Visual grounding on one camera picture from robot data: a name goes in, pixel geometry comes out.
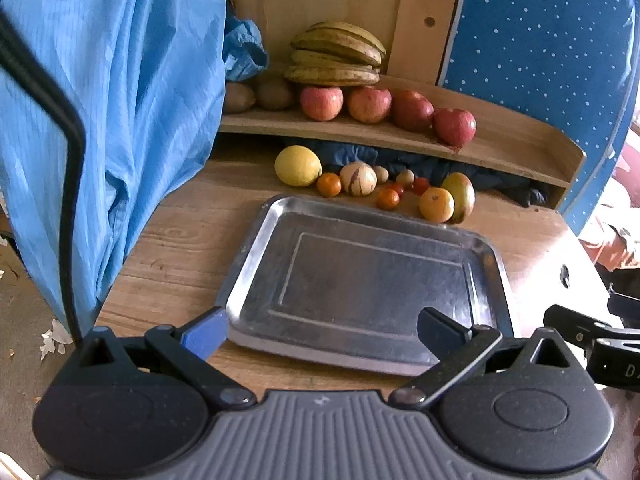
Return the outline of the cherry tomato front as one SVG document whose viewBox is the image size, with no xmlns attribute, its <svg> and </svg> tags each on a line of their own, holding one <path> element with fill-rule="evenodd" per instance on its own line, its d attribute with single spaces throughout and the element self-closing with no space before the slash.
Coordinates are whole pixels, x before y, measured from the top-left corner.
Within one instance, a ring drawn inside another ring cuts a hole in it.
<svg viewBox="0 0 640 480">
<path fill-rule="evenodd" d="M 400 194 L 394 188 L 382 188 L 376 196 L 375 206 L 381 210 L 394 210 L 400 203 Z"/>
</svg>

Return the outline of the cherry tomato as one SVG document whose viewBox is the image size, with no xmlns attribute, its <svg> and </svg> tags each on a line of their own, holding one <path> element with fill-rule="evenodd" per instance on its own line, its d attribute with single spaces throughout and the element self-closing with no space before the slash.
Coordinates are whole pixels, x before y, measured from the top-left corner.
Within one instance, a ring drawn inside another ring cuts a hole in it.
<svg viewBox="0 0 640 480">
<path fill-rule="evenodd" d="M 394 210 L 400 203 L 400 194 L 394 188 L 382 188 L 376 196 L 375 206 L 381 210 Z"/>
<path fill-rule="evenodd" d="M 416 177 L 413 180 L 413 184 L 411 185 L 411 191 L 416 194 L 416 196 L 421 196 L 425 191 L 430 188 L 430 181 L 424 177 Z"/>
<path fill-rule="evenodd" d="M 388 182 L 386 184 L 386 188 L 390 188 L 391 190 L 395 191 L 399 195 L 399 197 L 402 197 L 405 193 L 404 187 L 398 182 Z"/>
</svg>

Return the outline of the small brown longan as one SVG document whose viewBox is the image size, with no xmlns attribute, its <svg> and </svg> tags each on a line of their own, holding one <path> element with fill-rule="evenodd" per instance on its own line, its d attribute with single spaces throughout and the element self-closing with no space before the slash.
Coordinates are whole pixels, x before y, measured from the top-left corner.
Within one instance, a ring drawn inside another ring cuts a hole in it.
<svg viewBox="0 0 640 480">
<path fill-rule="evenodd" d="M 390 177 L 390 173 L 386 168 L 376 165 L 373 167 L 373 170 L 375 172 L 376 180 L 378 181 L 378 184 L 384 184 L 388 181 L 388 178 Z"/>
<path fill-rule="evenodd" d="M 410 169 L 404 169 L 397 175 L 396 182 L 402 188 L 411 188 L 415 178 L 416 176 Z"/>
</svg>

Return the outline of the metal tray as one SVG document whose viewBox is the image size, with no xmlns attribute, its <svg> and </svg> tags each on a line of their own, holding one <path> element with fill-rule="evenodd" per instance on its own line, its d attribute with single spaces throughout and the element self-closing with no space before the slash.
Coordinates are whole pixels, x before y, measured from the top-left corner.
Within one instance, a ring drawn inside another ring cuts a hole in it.
<svg viewBox="0 0 640 480">
<path fill-rule="evenodd" d="M 510 286 L 480 234 L 372 208 L 279 195 L 243 240 L 216 304 L 240 346 L 416 376 L 436 363 L 422 309 L 511 336 Z"/>
</svg>

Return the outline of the green yellow mango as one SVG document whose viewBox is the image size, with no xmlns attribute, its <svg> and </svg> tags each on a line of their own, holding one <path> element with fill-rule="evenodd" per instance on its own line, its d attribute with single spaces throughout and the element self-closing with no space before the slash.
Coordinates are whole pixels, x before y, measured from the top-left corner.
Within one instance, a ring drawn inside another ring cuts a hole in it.
<svg viewBox="0 0 640 480">
<path fill-rule="evenodd" d="M 475 191 L 471 180 L 461 172 L 452 172 L 442 181 L 442 188 L 447 190 L 454 199 L 454 213 L 450 223 L 463 222 L 472 214 L 475 206 Z"/>
</svg>

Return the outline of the cherry tomato back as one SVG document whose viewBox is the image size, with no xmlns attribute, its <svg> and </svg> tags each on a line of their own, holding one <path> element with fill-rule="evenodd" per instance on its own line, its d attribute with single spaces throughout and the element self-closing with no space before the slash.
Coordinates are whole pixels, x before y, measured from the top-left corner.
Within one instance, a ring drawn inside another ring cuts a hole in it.
<svg viewBox="0 0 640 480">
<path fill-rule="evenodd" d="M 416 194 L 416 196 L 421 196 L 425 191 L 430 188 L 430 181 L 424 177 L 416 177 L 413 180 L 413 184 L 411 185 L 411 191 Z"/>
</svg>

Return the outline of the cherry tomato middle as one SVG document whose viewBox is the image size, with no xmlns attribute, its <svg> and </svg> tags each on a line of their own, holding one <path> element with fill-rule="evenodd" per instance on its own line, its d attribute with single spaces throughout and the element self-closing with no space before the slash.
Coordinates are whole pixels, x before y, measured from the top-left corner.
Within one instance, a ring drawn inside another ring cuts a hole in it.
<svg viewBox="0 0 640 480">
<path fill-rule="evenodd" d="M 395 191 L 399 195 L 399 197 L 402 197 L 405 193 L 404 187 L 398 182 L 388 182 L 386 184 L 386 188 L 390 188 L 391 190 Z"/>
</svg>

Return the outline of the beige striped round fruit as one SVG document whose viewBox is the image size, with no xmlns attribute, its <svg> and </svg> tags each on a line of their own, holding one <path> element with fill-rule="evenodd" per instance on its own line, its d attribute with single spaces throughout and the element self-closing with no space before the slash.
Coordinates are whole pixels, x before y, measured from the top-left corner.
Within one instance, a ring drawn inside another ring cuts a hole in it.
<svg viewBox="0 0 640 480">
<path fill-rule="evenodd" d="M 343 191 L 351 196 L 368 196 L 378 184 L 378 177 L 365 162 L 351 162 L 340 171 Z"/>
</svg>

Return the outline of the small orange left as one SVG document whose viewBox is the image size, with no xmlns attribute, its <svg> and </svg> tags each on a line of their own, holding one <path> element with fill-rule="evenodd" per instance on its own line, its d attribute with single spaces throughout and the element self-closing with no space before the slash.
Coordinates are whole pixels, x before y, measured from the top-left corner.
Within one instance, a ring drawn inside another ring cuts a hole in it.
<svg viewBox="0 0 640 480">
<path fill-rule="evenodd" d="M 324 172 L 316 181 L 316 189 L 322 197 L 335 197 L 342 192 L 341 178 L 334 172 Z"/>
</svg>

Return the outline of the yellow lemon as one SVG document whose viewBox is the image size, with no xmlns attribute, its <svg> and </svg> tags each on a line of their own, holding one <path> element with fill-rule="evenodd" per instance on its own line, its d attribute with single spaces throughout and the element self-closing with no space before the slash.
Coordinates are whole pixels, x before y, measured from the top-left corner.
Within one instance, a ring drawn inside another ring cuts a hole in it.
<svg viewBox="0 0 640 480">
<path fill-rule="evenodd" d="M 306 188 L 322 175 L 319 157 L 303 145 L 291 145 L 280 151 L 274 171 L 281 182 L 293 188 Z"/>
</svg>

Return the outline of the dark red apple right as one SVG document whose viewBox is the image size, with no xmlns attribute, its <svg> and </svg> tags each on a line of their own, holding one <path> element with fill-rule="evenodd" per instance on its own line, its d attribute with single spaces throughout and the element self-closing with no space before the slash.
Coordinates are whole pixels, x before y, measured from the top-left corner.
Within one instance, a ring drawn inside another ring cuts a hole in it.
<svg viewBox="0 0 640 480">
<path fill-rule="evenodd" d="M 433 118 L 436 136 L 453 148 L 463 148 L 475 136 L 477 122 L 468 110 L 461 108 L 441 108 Z"/>
</svg>

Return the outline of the dark red apple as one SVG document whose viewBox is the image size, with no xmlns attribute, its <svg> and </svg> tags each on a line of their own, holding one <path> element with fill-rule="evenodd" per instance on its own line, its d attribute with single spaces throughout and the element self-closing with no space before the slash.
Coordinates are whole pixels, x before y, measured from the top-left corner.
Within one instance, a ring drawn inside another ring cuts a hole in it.
<svg viewBox="0 0 640 480">
<path fill-rule="evenodd" d="M 475 136 L 477 122 L 468 110 L 461 108 L 441 108 L 433 118 L 436 136 L 453 148 L 463 148 Z"/>
<path fill-rule="evenodd" d="M 395 90 L 392 96 L 392 121 L 395 126 L 417 133 L 426 133 L 431 128 L 435 109 L 423 94 L 414 90 Z"/>
</svg>

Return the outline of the left kiwi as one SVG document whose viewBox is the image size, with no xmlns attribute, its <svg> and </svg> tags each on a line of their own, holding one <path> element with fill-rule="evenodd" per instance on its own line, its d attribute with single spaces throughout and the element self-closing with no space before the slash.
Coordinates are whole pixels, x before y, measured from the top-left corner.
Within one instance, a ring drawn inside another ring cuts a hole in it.
<svg viewBox="0 0 640 480">
<path fill-rule="evenodd" d="M 239 114 L 249 110 L 256 103 L 253 88 L 248 84 L 227 81 L 224 96 L 224 114 Z"/>
</svg>

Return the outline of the kiwi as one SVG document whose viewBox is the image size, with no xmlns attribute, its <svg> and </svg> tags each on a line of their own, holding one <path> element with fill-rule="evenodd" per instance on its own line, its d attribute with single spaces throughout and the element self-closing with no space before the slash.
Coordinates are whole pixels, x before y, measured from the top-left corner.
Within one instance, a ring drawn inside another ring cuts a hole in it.
<svg viewBox="0 0 640 480">
<path fill-rule="evenodd" d="M 253 88 L 248 84 L 227 81 L 224 96 L 224 114 L 239 114 L 249 110 L 256 103 Z"/>
<path fill-rule="evenodd" d="M 294 102 L 288 82 L 280 75 L 259 78 L 255 91 L 257 103 L 264 110 L 285 110 Z"/>
</svg>

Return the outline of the pale red apple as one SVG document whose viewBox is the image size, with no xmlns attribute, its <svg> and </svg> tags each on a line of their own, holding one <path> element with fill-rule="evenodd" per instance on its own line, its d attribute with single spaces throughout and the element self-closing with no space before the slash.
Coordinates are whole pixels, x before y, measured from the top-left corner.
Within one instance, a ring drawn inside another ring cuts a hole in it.
<svg viewBox="0 0 640 480">
<path fill-rule="evenodd" d="M 360 87 L 352 90 L 347 99 L 349 115 L 363 124 L 382 122 L 392 107 L 390 90 L 373 87 Z"/>
<path fill-rule="evenodd" d="M 329 122 L 342 110 L 344 94 L 338 87 L 306 87 L 300 92 L 300 108 L 317 122 Z"/>
</svg>

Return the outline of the right kiwi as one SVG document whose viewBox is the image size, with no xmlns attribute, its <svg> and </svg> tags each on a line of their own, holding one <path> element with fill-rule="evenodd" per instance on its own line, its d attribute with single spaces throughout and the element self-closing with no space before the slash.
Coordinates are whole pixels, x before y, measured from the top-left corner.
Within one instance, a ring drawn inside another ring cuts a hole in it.
<svg viewBox="0 0 640 480">
<path fill-rule="evenodd" d="M 255 91 L 257 103 L 264 110 L 285 110 L 294 102 L 288 82 L 280 75 L 259 78 Z"/>
</svg>

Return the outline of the pale red apple left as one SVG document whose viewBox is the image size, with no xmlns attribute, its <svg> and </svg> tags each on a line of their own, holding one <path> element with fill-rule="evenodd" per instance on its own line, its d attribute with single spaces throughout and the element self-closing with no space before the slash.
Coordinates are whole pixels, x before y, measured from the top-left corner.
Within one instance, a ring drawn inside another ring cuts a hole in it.
<svg viewBox="0 0 640 480">
<path fill-rule="evenodd" d="M 300 108 L 317 122 L 329 122 L 342 110 L 344 94 L 338 87 L 306 87 L 300 92 Z"/>
</svg>

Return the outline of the blue cloth bundle on shelf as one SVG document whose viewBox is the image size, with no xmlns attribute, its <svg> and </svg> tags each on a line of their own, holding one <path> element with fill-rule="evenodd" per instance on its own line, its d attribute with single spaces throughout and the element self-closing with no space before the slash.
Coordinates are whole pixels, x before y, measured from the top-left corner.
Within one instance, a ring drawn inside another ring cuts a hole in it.
<svg viewBox="0 0 640 480">
<path fill-rule="evenodd" d="M 266 70 L 269 54 L 262 44 L 262 33 L 252 20 L 241 20 L 229 8 L 224 25 L 222 60 L 226 79 L 249 80 Z"/>
</svg>

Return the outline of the bottom banana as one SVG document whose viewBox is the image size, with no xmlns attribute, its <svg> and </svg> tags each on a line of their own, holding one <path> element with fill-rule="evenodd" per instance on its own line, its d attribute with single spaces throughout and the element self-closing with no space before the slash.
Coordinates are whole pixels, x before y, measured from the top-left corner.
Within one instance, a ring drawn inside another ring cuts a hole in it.
<svg viewBox="0 0 640 480">
<path fill-rule="evenodd" d="M 380 81 L 380 75 L 375 70 L 356 65 L 291 65 L 284 71 L 284 76 L 296 84 L 328 87 L 370 86 Z"/>
</svg>

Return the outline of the banana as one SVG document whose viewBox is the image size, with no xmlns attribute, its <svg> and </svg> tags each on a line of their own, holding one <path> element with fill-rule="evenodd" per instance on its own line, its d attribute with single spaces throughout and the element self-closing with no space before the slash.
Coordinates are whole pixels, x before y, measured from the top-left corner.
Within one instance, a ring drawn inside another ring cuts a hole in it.
<svg viewBox="0 0 640 480">
<path fill-rule="evenodd" d="M 346 34 L 349 34 L 350 36 L 354 36 L 365 41 L 367 44 L 370 44 L 371 47 L 377 48 L 382 54 L 383 58 L 385 58 L 387 55 L 386 47 L 384 47 L 382 41 L 379 40 L 377 36 L 371 34 L 367 29 L 364 29 L 358 25 L 339 21 L 324 21 L 314 23 L 308 27 L 308 30 L 317 29 L 340 30 L 341 32 L 346 32 Z"/>
<path fill-rule="evenodd" d="M 284 71 L 284 76 L 296 84 L 328 87 L 370 86 L 380 81 L 380 75 L 375 70 L 356 65 L 291 65 Z"/>
<path fill-rule="evenodd" d="M 294 50 L 291 53 L 291 61 L 295 65 L 305 66 L 321 66 L 321 67 L 356 67 L 364 68 L 365 70 L 373 70 L 378 72 L 378 68 L 369 64 L 362 64 L 344 60 L 339 56 L 333 54 L 326 54 L 322 52 L 316 52 L 311 50 Z"/>
<path fill-rule="evenodd" d="M 301 32 L 291 40 L 298 50 L 311 50 L 346 58 L 347 61 L 381 67 L 383 55 L 377 47 L 350 32 L 317 28 Z"/>
</svg>

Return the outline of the light blue cloth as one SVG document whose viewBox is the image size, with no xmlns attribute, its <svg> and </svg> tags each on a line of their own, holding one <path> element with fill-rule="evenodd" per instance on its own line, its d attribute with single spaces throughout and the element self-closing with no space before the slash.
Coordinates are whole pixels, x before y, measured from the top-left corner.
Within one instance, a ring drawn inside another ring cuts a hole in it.
<svg viewBox="0 0 640 480">
<path fill-rule="evenodd" d="M 226 70 L 226 0 L 2 0 L 86 130 L 74 229 L 88 330 L 157 205 L 205 165 Z"/>
</svg>

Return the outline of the blue dotted fabric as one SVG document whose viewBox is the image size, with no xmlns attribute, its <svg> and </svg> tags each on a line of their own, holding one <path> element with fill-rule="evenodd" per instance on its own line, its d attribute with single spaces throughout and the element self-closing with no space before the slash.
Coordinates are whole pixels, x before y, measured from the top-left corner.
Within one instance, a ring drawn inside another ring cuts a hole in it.
<svg viewBox="0 0 640 480">
<path fill-rule="evenodd" d="M 582 232 L 639 89 L 639 0 L 463 0 L 440 81 L 548 122 L 586 154 L 560 203 Z"/>
</svg>

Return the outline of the top banana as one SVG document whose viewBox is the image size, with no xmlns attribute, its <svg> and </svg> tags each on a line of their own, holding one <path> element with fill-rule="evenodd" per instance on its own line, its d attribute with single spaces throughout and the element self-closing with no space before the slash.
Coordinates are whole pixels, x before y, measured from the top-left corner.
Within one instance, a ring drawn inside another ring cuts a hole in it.
<svg viewBox="0 0 640 480">
<path fill-rule="evenodd" d="M 354 36 L 365 41 L 367 44 L 370 44 L 371 47 L 377 48 L 382 54 L 383 58 L 385 58 L 387 55 L 386 47 L 384 47 L 382 41 L 379 40 L 377 36 L 371 34 L 367 29 L 364 29 L 358 25 L 339 21 L 324 21 L 314 23 L 308 27 L 308 30 L 317 29 L 340 30 L 341 32 L 346 32 L 346 34 L 349 34 L 350 36 Z"/>
</svg>

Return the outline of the wooden shelf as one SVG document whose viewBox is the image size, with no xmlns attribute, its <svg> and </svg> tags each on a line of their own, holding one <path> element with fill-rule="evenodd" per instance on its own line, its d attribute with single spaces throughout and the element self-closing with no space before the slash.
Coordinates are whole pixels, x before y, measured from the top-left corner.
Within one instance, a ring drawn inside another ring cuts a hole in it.
<svg viewBox="0 0 640 480">
<path fill-rule="evenodd" d="M 475 139 L 459 151 L 390 125 L 364 126 L 351 119 L 314 122 L 299 112 L 250 110 L 224 117 L 223 132 L 295 136 L 466 162 L 550 185 L 548 203 L 558 208 L 586 159 L 568 136 L 545 122 L 457 91 L 444 89 L 447 56 L 463 0 L 234 0 L 239 18 L 260 29 L 274 68 L 290 58 L 291 39 L 308 26 L 337 20 L 359 25 L 383 41 L 388 57 L 380 85 L 414 89 L 439 107 L 470 110 Z"/>
</svg>

